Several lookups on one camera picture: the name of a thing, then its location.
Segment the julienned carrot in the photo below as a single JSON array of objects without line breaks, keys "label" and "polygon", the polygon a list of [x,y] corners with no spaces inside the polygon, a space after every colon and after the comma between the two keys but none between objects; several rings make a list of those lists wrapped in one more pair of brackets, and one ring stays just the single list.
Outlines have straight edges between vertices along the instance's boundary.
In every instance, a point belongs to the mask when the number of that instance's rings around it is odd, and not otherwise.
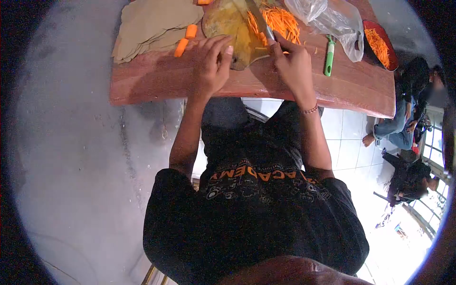
[{"label": "julienned carrot", "polygon": [[198,5],[209,5],[213,0],[198,0]]},{"label": "julienned carrot", "polygon": [[174,51],[174,57],[181,57],[187,44],[188,39],[182,38]]},{"label": "julienned carrot", "polygon": [[385,41],[380,37],[380,35],[375,31],[375,29],[366,29],[364,30],[366,39],[369,42],[373,52],[378,57],[380,62],[386,67],[389,68],[389,55],[388,55],[388,46]]},{"label": "julienned carrot", "polygon": [[193,39],[197,35],[197,30],[198,30],[197,25],[194,25],[194,24],[188,25],[187,29],[185,30],[185,38],[188,40]]},{"label": "julienned carrot", "polygon": [[[262,2],[262,4],[267,7],[263,10],[262,13],[264,20],[268,26],[272,30],[278,31],[285,39],[290,40],[292,43],[297,43],[300,45],[300,30],[298,28],[298,22],[296,21],[293,14],[278,7],[271,7],[269,4],[264,2]],[[249,23],[250,31],[253,32],[260,41],[262,41],[263,45],[267,46],[267,39],[264,36],[264,33],[259,32],[255,17],[250,11],[248,11],[247,14],[249,16],[247,21]]]}]

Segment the cutting board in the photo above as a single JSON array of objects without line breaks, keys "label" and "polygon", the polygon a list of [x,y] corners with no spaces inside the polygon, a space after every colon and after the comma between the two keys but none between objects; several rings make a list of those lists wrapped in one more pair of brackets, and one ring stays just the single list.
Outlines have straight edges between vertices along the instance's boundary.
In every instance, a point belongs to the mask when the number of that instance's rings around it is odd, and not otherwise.
[{"label": "cutting board", "polygon": [[[255,2],[261,8],[260,0]],[[266,2],[282,6],[275,0]],[[269,56],[263,43],[249,30],[247,11],[245,0],[214,0],[202,18],[202,31],[206,37],[222,34],[233,36],[230,45],[234,47],[231,61],[234,70],[244,70],[255,60]]]}]

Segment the wooden table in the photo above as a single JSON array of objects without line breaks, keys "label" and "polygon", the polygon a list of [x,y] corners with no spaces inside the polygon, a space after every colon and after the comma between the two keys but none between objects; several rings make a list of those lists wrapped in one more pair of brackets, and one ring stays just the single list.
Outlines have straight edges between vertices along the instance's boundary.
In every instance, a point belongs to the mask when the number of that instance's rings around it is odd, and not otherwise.
[{"label": "wooden table", "polygon": [[[347,1],[359,9],[363,20],[377,21],[368,0]],[[301,24],[301,42],[306,41],[306,48],[312,55],[313,83],[319,105],[381,118],[394,117],[393,73],[373,65],[366,56],[361,62],[351,62],[342,46],[336,44],[332,73],[327,77],[323,69],[328,40],[324,35],[310,32],[309,27]],[[202,37],[204,35],[199,29],[196,39]],[[192,83],[193,47],[190,43],[180,58],[174,58],[173,51],[149,52],[135,57],[131,62],[113,64],[109,95],[111,104],[137,104],[187,97]],[[293,100],[293,95],[275,72],[270,57],[259,59],[242,71],[230,70],[229,80],[215,96]]]}]

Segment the plastic bag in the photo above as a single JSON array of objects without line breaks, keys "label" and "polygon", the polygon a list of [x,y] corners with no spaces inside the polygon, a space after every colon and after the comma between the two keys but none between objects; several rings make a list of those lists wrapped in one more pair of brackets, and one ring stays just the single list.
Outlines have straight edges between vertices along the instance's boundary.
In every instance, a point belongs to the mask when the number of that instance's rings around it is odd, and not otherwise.
[{"label": "plastic bag", "polygon": [[288,10],[304,24],[317,18],[328,7],[328,0],[285,0]]},{"label": "plastic bag", "polygon": [[[352,62],[361,61],[364,54],[364,29],[358,8],[345,0],[326,1],[327,8],[307,25],[313,27],[315,32],[335,36]],[[287,2],[313,3],[317,0],[286,0],[285,4]],[[306,10],[295,14],[290,7],[288,9],[301,21],[304,21],[300,15],[305,14]]]}]

